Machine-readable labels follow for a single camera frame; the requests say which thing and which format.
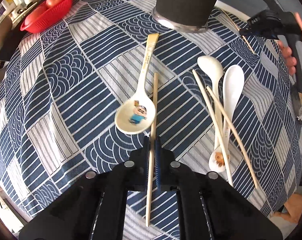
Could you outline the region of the white ceramic spoon bear handle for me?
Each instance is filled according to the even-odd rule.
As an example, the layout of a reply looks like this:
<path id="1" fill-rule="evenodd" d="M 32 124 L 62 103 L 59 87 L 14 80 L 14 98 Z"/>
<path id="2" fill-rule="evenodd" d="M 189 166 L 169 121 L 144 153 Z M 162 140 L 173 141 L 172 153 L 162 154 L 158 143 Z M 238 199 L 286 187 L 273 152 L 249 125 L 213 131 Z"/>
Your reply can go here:
<path id="1" fill-rule="evenodd" d="M 239 65 L 230 66 L 223 79 L 223 106 L 229 119 L 233 119 L 235 108 L 238 104 L 244 87 L 244 72 Z M 210 155 L 208 165 L 211 171 L 222 173 L 225 171 L 225 163 L 220 146 Z"/>

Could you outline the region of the white ceramic spoon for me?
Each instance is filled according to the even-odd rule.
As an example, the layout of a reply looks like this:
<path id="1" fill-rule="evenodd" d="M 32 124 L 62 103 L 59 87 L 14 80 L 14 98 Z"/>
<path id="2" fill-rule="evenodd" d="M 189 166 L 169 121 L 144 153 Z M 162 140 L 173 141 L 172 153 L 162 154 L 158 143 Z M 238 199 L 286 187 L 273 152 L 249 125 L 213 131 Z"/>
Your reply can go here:
<path id="1" fill-rule="evenodd" d="M 213 91 L 214 95 L 217 98 L 219 98 L 218 86 L 219 86 L 219 81 L 220 81 L 221 77 L 223 76 L 222 65 L 220 64 L 220 62 L 217 59 L 215 59 L 212 56 L 200 56 L 197 59 L 197 63 L 199 65 L 200 69 L 210 78 L 211 83 L 212 83 L 212 91 Z M 217 119 L 218 128 L 221 132 L 222 128 L 223 128 L 222 114 L 216 103 L 214 103 L 214 113 L 215 113 L 215 117 Z M 217 135 L 217 132 L 215 131 L 214 149 L 217 148 L 218 146 L 219 146 L 218 135 Z"/>

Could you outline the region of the black steel utensil cup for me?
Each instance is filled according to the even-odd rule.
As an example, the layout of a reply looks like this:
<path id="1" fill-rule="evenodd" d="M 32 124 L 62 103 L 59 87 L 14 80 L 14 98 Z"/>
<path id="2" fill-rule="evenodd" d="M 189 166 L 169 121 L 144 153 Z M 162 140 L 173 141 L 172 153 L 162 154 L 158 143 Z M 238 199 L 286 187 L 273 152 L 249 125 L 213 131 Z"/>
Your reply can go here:
<path id="1" fill-rule="evenodd" d="M 156 0 L 152 16 L 166 28 L 181 33 L 203 33 L 217 0 Z"/>

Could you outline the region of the cartoon printed ceramic spoon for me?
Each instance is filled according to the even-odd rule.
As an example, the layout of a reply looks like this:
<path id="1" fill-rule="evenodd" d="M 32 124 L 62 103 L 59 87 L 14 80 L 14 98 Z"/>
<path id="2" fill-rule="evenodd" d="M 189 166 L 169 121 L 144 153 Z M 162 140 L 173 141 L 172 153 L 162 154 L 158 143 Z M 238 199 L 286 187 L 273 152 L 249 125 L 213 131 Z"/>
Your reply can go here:
<path id="1" fill-rule="evenodd" d="M 116 111 L 115 125 L 124 134 L 139 134 L 148 129 L 155 119 L 155 106 L 145 90 L 146 78 L 159 34 L 149 34 L 136 92 Z"/>

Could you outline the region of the blue white patterned tablecloth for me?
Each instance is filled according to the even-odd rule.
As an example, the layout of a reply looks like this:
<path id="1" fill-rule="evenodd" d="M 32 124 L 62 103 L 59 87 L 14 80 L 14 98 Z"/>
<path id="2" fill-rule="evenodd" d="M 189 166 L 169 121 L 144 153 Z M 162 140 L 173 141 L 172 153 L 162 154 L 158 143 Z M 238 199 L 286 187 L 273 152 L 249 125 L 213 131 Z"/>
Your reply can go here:
<path id="1" fill-rule="evenodd" d="M 159 75 L 156 132 L 164 148 L 192 170 L 206 173 L 214 129 L 194 80 L 210 79 L 197 60 L 210 55 L 224 69 L 244 72 L 233 123 L 259 181 L 235 138 L 229 141 L 234 188 L 265 216 L 300 183 L 302 126 L 277 43 L 240 38 L 246 23 L 213 9 L 208 30 L 181 34 L 151 15 L 156 0 L 74 0 L 71 11 L 40 34 L 26 35 L 0 85 L 0 186 L 29 217 L 38 215 L 78 177 L 103 173 L 140 148 L 143 135 L 115 126 L 121 103 L 137 87 L 147 36 L 159 33 L 146 91 Z"/>

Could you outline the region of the red plastic fruit basket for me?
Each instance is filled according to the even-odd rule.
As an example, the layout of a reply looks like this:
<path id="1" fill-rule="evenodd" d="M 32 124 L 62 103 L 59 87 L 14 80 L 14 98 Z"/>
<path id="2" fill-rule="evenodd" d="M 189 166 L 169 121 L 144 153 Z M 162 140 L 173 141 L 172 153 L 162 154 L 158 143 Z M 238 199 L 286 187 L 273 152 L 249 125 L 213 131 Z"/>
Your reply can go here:
<path id="1" fill-rule="evenodd" d="M 73 0 L 62 0 L 54 7 L 47 7 L 47 10 L 30 25 L 24 25 L 23 22 L 20 26 L 20 31 L 27 31 L 32 34 L 45 31 L 67 15 L 72 7 L 72 3 Z M 42 2 L 39 6 L 41 5 L 47 6 L 46 1 Z"/>

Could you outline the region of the red apple lower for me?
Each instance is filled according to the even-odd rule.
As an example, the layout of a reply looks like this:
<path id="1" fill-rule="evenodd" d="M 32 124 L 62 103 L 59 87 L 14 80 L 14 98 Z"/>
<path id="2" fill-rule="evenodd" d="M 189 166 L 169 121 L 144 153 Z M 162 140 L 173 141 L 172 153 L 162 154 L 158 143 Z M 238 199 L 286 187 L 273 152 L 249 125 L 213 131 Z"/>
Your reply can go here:
<path id="1" fill-rule="evenodd" d="M 45 5 L 38 6 L 26 17 L 26 19 L 24 20 L 24 25 L 30 25 L 31 23 L 33 23 L 46 10 L 47 10 L 47 7 Z"/>

